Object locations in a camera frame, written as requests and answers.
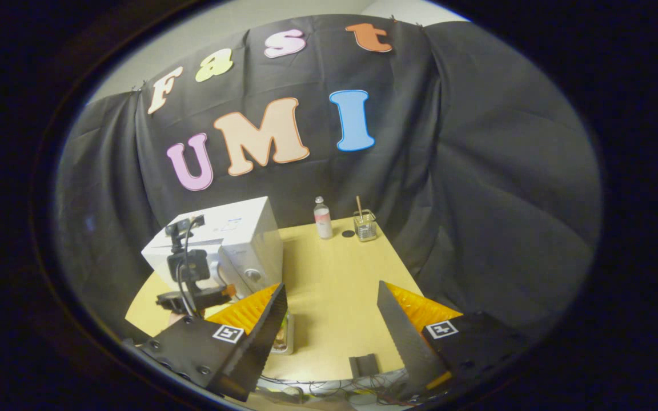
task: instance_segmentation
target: straw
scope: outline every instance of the straw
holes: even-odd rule
[[[362,205],[360,205],[360,196],[357,196],[357,209],[360,211],[360,222],[365,222],[365,218],[362,216]]]

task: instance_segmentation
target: table surface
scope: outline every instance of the table surface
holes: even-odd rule
[[[263,374],[287,380],[349,380],[349,357],[375,354],[380,372],[404,365],[377,309],[379,280],[422,296],[380,227],[377,239],[343,237],[352,218],[332,221],[334,236],[322,240],[315,224],[282,228],[283,276],[295,318],[294,352],[271,354]],[[144,283],[126,320],[155,336],[167,327],[167,310],[155,304],[171,289],[156,273]],[[227,305],[211,307],[207,316]]]

